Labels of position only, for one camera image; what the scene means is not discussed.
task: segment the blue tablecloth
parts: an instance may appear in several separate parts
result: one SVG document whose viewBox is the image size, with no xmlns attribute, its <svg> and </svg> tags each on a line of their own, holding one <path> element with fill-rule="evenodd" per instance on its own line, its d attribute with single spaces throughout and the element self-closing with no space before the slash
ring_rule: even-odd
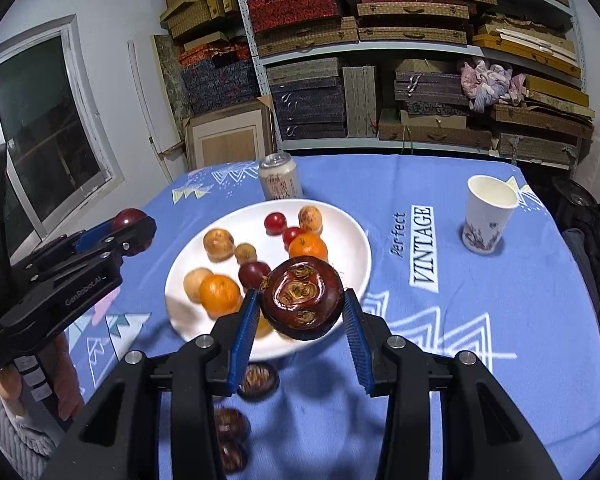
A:
<svg viewBox="0 0 600 480">
<path fill-rule="evenodd" d="M 477 352 L 547 446 L 563 478 L 579 478 L 600 452 L 600 336 L 571 254 L 520 170 L 502 162 L 424 156 L 297 161 L 305 196 L 343 209 L 368 233 L 373 266 L 361 301 L 365 310 L 383 316 L 394 333 L 427 351 Z M 474 174 L 509 180 L 520 199 L 491 256 L 469 252 L 459 235 L 466 181 Z M 206 225 L 262 200 L 257 163 L 250 162 L 184 175 L 146 206 L 157 222 L 153 245 L 125 261 L 120 294 L 105 314 L 107 302 L 68 329 L 85 397 L 127 349 L 156 355 L 182 345 L 164 307 L 171 264 Z M 438 292 L 410 286 L 409 244 L 400 250 L 395 243 L 401 240 L 396 223 L 402 218 L 409 235 L 412 205 L 433 208 Z M 365 397 L 344 331 L 277 366 L 280 389 L 269 399 L 224 401 L 242 410 L 253 430 L 247 444 L 250 464 L 232 478 L 373 479 L 386 399 Z M 164 397 L 160 477 L 170 478 Z M 435 395 L 431 402 L 430 478 L 437 479 L 440 408 Z"/>
</svg>

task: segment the red grape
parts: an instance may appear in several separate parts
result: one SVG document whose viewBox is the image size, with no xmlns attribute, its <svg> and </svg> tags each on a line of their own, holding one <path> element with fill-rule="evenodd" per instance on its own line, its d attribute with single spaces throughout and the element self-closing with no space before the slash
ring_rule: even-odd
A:
<svg viewBox="0 0 600 480">
<path fill-rule="evenodd" d="M 293 242 L 298 235 L 304 234 L 304 229 L 299 227 L 288 227 L 282 233 L 282 241 L 285 244 L 285 251 L 289 250 L 289 244 Z"/>
<path fill-rule="evenodd" d="M 264 262 L 247 262 L 240 266 L 238 279 L 244 288 L 260 288 L 264 276 L 271 268 Z"/>
<path fill-rule="evenodd" d="M 122 229 L 131 224 L 135 224 L 139 219 L 144 218 L 146 213 L 139 209 L 130 207 L 129 209 L 123 209 L 113 219 L 111 224 L 111 232 Z"/>
<path fill-rule="evenodd" d="M 264 219 L 264 228 L 269 236 L 281 235 L 286 229 L 286 218 L 282 213 L 271 213 Z"/>
</svg>

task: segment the white wall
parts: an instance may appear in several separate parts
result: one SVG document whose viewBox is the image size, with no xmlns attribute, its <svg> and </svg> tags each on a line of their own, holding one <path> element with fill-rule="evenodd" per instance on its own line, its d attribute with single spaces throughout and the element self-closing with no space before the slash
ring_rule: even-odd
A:
<svg viewBox="0 0 600 480">
<path fill-rule="evenodd" d="M 596 112 L 592 145 L 576 168 L 576 181 L 600 202 L 600 17 L 587 0 L 573 0 L 584 48 L 589 106 Z"/>
<path fill-rule="evenodd" d="M 0 22 L 0 43 L 42 23 L 75 14 L 88 79 L 124 181 L 88 201 L 59 230 L 74 232 L 141 207 L 168 183 L 149 144 L 134 86 L 127 41 L 163 34 L 164 0 L 16 0 Z"/>
</svg>

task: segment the hand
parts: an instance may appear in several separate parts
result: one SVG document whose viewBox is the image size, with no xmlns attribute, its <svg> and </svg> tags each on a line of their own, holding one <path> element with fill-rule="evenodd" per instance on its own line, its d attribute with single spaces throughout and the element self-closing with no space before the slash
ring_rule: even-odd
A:
<svg viewBox="0 0 600 480">
<path fill-rule="evenodd" d="M 75 418 L 84 401 L 80 394 L 78 375 L 69 357 L 69 344 L 64 333 L 53 341 L 58 354 L 56 373 L 52 378 L 54 393 L 58 397 L 58 415 L 62 420 Z M 0 370 L 0 397 L 14 415 L 24 416 L 25 409 L 20 400 L 22 393 L 22 377 L 14 365 Z"/>
</svg>

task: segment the white paper cup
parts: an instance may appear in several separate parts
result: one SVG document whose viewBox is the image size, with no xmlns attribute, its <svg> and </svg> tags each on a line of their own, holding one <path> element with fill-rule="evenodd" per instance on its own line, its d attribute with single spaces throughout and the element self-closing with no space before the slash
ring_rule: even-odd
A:
<svg viewBox="0 0 600 480">
<path fill-rule="evenodd" d="M 491 254 L 515 208 L 518 195 L 506 182 L 487 175 L 467 181 L 469 199 L 462 228 L 462 242 L 478 254 Z"/>
</svg>

